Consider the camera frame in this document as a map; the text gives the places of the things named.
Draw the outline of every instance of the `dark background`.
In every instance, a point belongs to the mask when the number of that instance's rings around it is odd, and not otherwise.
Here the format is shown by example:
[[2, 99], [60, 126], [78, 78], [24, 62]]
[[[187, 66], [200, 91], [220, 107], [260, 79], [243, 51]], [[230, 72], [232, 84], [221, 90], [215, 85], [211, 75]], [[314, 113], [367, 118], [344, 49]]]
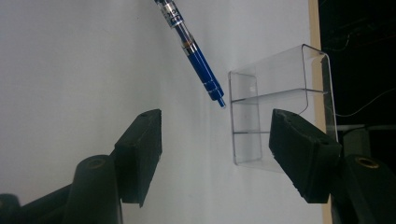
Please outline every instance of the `dark background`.
[[[355, 115], [336, 116], [337, 124], [395, 125], [396, 0], [318, 0], [318, 5], [336, 113], [350, 115], [382, 94]], [[369, 133], [372, 156], [396, 171], [396, 130]]]

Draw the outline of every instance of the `white wall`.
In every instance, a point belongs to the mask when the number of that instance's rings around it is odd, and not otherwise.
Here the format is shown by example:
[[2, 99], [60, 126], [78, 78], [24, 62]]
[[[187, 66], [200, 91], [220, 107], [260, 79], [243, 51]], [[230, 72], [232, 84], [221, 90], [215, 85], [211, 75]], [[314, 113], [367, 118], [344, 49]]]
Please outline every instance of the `white wall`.
[[[226, 93], [230, 70], [309, 43], [308, 0], [176, 3]], [[152, 0], [0, 1], [0, 192], [26, 204], [69, 184], [160, 108], [163, 155], [125, 223], [320, 223], [285, 175], [233, 164], [229, 109], [172, 33]]]

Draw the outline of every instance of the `blue pen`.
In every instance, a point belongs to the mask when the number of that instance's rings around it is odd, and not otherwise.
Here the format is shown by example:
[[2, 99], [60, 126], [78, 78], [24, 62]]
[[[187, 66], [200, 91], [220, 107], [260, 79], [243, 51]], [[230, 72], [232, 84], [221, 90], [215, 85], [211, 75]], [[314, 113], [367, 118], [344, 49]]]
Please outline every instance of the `blue pen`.
[[184, 24], [183, 17], [181, 17], [173, 0], [154, 0], [160, 7], [163, 16], [168, 22], [169, 26], [176, 30], [177, 36], [180, 37], [181, 47], [189, 58], [195, 72], [201, 79], [202, 83], [213, 101], [218, 101], [221, 107], [225, 107], [222, 99], [224, 92], [220, 84], [210, 70], [204, 55], [195, 43], [194, 37], [191, 35], [186, 25]]

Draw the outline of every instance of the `clear acrylic holder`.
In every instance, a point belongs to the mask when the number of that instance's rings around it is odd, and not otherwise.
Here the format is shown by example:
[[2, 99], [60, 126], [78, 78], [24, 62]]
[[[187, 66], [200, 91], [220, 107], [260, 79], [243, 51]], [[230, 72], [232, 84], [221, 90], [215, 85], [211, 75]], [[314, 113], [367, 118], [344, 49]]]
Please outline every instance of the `clear acrylic holder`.
[[323, 120], [336, 139], [329, 57], [301, 45], [229, 74], [233, 160], [237, 165], [283, 173], [268, 147], [274, 108]]

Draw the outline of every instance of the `transparent plastic box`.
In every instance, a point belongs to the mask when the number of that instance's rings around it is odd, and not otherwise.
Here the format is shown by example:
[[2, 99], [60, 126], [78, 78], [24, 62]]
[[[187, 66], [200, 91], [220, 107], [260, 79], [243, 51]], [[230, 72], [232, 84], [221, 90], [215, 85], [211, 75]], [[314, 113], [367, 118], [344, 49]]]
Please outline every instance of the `transparent plastic box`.
[[233, 70], [229, 81], [235, 164], [283, 172], [268, 147], [274, 108], [300, 114], [337, 139], [324, 52], [301, 45]]

